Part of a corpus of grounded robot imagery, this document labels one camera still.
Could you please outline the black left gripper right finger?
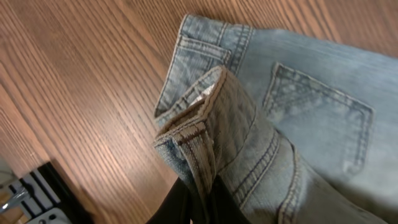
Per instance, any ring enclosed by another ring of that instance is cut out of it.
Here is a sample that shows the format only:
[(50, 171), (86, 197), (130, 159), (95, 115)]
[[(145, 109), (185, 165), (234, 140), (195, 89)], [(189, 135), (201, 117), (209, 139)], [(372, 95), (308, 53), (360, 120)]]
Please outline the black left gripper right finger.
[(214, 179), (207, 206), (211, 224), (250, 224), (218, 175)]

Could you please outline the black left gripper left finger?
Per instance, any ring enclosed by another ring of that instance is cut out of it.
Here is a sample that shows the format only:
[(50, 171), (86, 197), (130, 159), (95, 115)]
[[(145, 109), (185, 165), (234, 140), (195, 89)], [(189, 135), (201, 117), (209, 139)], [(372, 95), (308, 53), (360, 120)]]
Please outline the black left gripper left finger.
[(193, 224), (191, 192), (178, 178), (147, 224)]

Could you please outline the light blue denim shorts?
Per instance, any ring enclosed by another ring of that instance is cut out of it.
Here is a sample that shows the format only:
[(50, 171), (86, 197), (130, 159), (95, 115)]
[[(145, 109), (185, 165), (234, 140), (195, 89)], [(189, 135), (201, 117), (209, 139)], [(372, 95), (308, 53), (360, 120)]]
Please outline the light blue denim shorts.
[(397, 60), (186, 15), (154, 147), (210, 223), (220, 176), (250, 223), (397, 222)]

